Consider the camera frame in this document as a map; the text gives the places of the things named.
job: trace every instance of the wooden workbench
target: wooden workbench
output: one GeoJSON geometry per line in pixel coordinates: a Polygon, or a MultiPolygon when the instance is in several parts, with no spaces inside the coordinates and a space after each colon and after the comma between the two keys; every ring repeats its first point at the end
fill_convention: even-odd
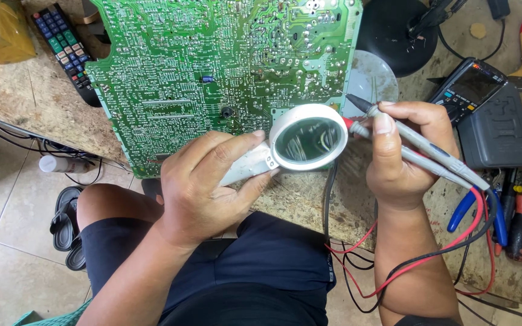
{"type": "MultiPolygon", "coordinates": [[[[82,17],[79,1],[58,1],[64,11],[82,17]]],[[[50,0],[23,1],[31,14],[50,0]]],[[[522,0],[511,1],[512,14],[507,18],[507,33],[499,53],[489,63],[511,73],[520,64],[518,29],[522,22],[522,0]]],[[[491,19],[486,0],[469,2],[442,26],[450,45],[465,56],[484,57],[499,41],[501,25],[491,19]],[[469,35],[472,23],[487,26],[482,40],[469,35]]],[[[79,26],[86,47],[96,57],[104,57],[109,46],[79,26]]],[[[40,37],[33,37],[38,56],[17,64],[0,66],[0,120],[35,132],[56,142],[91,152],[105,158],[125,162],[120,143],[112,133],[102,108],[87,106],[76,94],[50,50],[40,37]]],[[[416,74],[399,80],[401,100],[425,100],[434,85],[426,78],[443,77],[459,60],[439,44],[431,61],[416,74]]],[[[340,157],[339,173],[334,186],[331,213],[331,236],[355,242],[373,223],[373,196],[366,186],[366,168],[371,160],[371,146],[351,140],[340,157]]],[[[274,178],[265,194],[255,203],[256,209],[271,213],[313,230],[322,231],[323,194],[326,172],[283,173],[274,178]]],[[[459,200],[465,195],[459,187],[440,180],[424,197],[428,217],[440,245],[455,238],[446,232],[446,224],[459,200]]],[[[463,221],[468,226],[470,218],[463,221]]],[[[363,247],[373,250],[368,240],[363,247]]],[[[456,275],[462,250],[445,255],[453,277],[456,275]]],[[[484,241],[471,246],[462,281],[484,288],[490,273],[484,241]]],[[[497,280],[492,293],[522,303],[522,264],[504,256],[497,258],[497,280]]]]}

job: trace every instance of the circuit board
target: circuit board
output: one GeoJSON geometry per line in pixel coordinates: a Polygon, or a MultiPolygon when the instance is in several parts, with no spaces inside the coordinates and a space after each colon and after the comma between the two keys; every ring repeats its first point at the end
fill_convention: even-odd
{"type": "Polygon", "coordinates": [[[92,0],[112,41],[86,63],[134,175],[209,130],[263,129],[287,110],[340,111],[360,0],[92,0]]]}

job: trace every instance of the white bottle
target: white bottle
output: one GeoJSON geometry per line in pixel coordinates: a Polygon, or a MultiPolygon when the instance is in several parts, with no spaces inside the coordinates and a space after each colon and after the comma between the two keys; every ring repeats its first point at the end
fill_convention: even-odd
{"type": "Polygon", "coordinates": [[[90,170],[90,163],[79,158],[44,155],[40,158],[40,169],[44,172],[84,174],[90,170]]]}

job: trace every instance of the magnifying glass lens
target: magnifying glass lens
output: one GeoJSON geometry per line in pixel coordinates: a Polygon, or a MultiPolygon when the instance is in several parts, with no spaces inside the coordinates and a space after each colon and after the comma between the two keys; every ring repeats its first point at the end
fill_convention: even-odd
{"type": "Polygon", "coordinates": [[[337,123],[322,118],[308,118],[288,126],[275,142],[275,150],[286,161],[307,163],[319,160],[340,142],[337,123]]]}

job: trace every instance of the magnifying glass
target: magnifying glass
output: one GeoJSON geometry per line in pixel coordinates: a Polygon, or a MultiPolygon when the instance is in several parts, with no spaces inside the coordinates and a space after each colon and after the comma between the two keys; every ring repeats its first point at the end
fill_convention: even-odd
{"type": "Polygon", "coordinates": [[[247,179],[277,167],[309,171],[332,162],[347,144],[347,125],[334,109],[305,104],[281,115],[269,139],[237,159],[220,186],[247,179]]]}

